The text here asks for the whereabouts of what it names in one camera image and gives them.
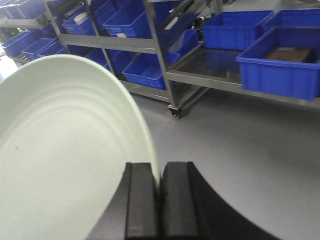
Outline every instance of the stainless steel shelf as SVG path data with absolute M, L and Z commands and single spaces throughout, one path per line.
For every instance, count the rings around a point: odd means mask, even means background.
M 155 40 L 146 38 L 121 38 L 113 36 L 60 34 L 59 38 L 67 45 L 92 48 L 115 49 L 137 53 L 155 54 Z
M 128 89 L 130 93 L 133 94 L 139 94 L 145 97 L 157 99 L 160 101 L 164 101 L 169 103 L 168 93 L 165 90 L 148 87 L 148 86 L 142 86 L 138 84 L 134 84 L 128 81 L 121 80 L 122 84 Z
M 169 29 L 164 31 L 165 23 L 161 27 L 161 39 L 159 39 L 161 47 L 168 50 L 172 44 L 181 36 L 181 34 L 192 24 L 199 14 L 208 6 L 207 0 L 194 0 L 193 2 L 185 1 L 186 5 L 192 3 L 186 8 L 177 22 Z
M 307 101 L 244 90 L 241 85 L 240 66 L 236 62 L 236 56 L 240 52 L 238 50 L 210 49 L 200 46 L 175 64 L 173 69 L 169 69 L 166 77 L 171 81 L 180 83 L 320 108 L 319 97 L 313 101 Z
M 30 62 L 29 59 L 23 54 L 20 54 L 16 57 L 14 57 L 14 56 L 8 56 L 8 57 L 11 58 L 16 63 L 20 63 L 20 64 L 27 64 Z
M 46 13 L 34 19 L 0 19 L 1 28 L 42 29 L 48 25 Z

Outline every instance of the blue plastic bin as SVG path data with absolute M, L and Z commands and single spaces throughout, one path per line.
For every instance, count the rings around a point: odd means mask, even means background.
M 39 58 L 38 54 L 41 53 L 46 47 L 50 46 L 54 40 L 52 38 L 40 38 L 35 43 L 27 47 L 22 53 L 30 60 Z
M 131 58 L 135 53 L 130 51 L 110 50 L 110 54 L 115 66 L 115 73 L 118 74 L 121 73 L 121 71 L 129 64 Z M 110 67 L 100 48 L 96 48 L 95 50 L 93 50 L 86 56 L 86 58 L 104 66 L 110 71 Z
M 156 14 L 156 24 L 163 23 L 170 15 L 170 11 L 174 9 L 181 1 L 163 1 L 155 2 L 154 9 Z
M 114 14 L 117 13 L 117 9 L 111 0 L 105 2 L 102 5 L 93 4 L 92 7 L 94 10 L 94 17 L 95 17 L 96 22 L 101 30 L 104 28 L 103 24 L 109 18 L 111 18 Z
M 264 32 L 281 27 L 320 27 L 320 9 L 281 10 L 262 24 Z
M 130 0 L 114 0 L 114 5 L 116 9 L 119 11 L 120 9 L 125 7 L 129 2 Z
M 68 45 L 68 48 L 71 54 L 77 56 L 83 56 L 90 50 L 87 46 Z
M 22 52 L 22 50 L 29 47 L 39 38 L 40 36 L 37 32 L 24 31 L 9 41 L 3 43 L 1 46 L 8 56 L 16 57 Z
M 4 9 L 12 19 L 34 19 L 46 11 L 42 0 L 16 0 Z
M 0 1 L 0 19 L 2 18 L 8 18 L 11 19 L 11 16 L 7 13 L 5 6 L 10 5 L 11 3 L 14 3 L 16 0 L 3 0 Z
M 168 63 L 173 64 L 179 57 L 179 53 L 168 53 Z M 166 89 L 156 54 L 141 53 L 122 73 L 131 83 L 156 89 Z
M 65 1 L 68 1 L 68 0 L 52 0 L 52 1 L 50 1 L 50 5 L 52 7 L 56 7 L 56 6 L 60 5 L 60 4 L 62 4 L 63 2 L 65 2 Z
M 185 30 L 181 38 L 183 39 L 178 39 L 178 41 L 172 45 L 169 52 L 178 53 L 180 57 L 182 57 L 199 45 L 198 31 L 196 29 Z
M 38 32 L 39 35 L 43 38 L 55 39 L 57 37 L 54 27 L 51 24 L 48 24 L 47 26 L 41 29 L 29 28 L 28 31 Z
M 68 20 L 62 23 L 64 29 L 70 34 L 78 35 L 95 35 L 94 28 L 92 27 L 89 17 L 81 24 L 76 24 L 75 17 L 81 13 L 86 12 L 86 8 L 82 7 L 74 15 L 72 15 Z
M 204 46 L 244 50 L 261 35 L 261 24 L 272 11 L 226 11 L 202 25 Z
M 145 7 L 139 0 L 131 0 L 103 24 L 113 37 L 148 38 L 151 36 Z
M 84 12 L 86 12 L 85 7 L 81 8 L 62 24 L 62 26 L 67 30 L 68 33 L 78 35 L 95 35 L 95 31 L 89 17 L 81 24 L 76 24 L 74 20 L 77 15 Z M 96 11 L 94 11 L 94 17 L 99 28 L 102 29 L 103 23 L 107 21 L 110 17 L 112 17 L 116 12 L 117 10 L 111 0 L 108 0 Z
M 68 54 L 68 52 L 64 49 L 61 42 L 59 41 L 55 41 L 49 46 L 47 46 L 38 54 L 38 56 L 41 58 L 41 57 L 51 56 L 55 54 Z
M 263 59 L 278 47 L 310 47 L 315 63 Z M 242 87 L 313 100 L 320 94 L 320 28 L 276 28 L 237 57 Z
M 107 60 L 104 56 L 104 53 L 102 52 L 102 50 L 100 48 L 94 49 L 85 58 L 90 59 L 90 60 L 96 62 L 97 64 L 102 65 L 103 67 L 106 67 L 108 64 Z
M 121 73 L 121 71 L 128 66 L 130 63 L 132 57 L 135 55 L 135 52 L 131 51 L 120 51 L 120 50 L 110 50 L 111 51 L 111 56 L 112 56 L 112 61 L 115 67 L 115 73 Z M 106 69 L 110 71 L 110 67 L 107 64 Z

